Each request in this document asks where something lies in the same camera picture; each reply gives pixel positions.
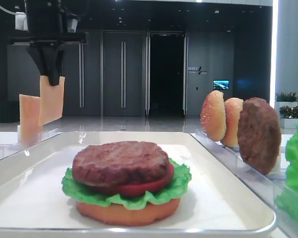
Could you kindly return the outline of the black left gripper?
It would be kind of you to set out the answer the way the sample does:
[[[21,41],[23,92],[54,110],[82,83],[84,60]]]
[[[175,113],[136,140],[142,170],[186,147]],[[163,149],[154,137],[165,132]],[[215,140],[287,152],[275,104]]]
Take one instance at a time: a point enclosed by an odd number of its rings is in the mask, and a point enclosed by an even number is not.
[[[85,44],[87,34],[77,32],[81,14],[71,12],[61,0],[26,0],[25,13],[18,14],[15,29],[22,31],[9,38],[12,45],[29,44]],[[28,47],[27,52],[34,60],[40,75],[47,76],[51,86],[59,85],[64,51],[62,47]]]

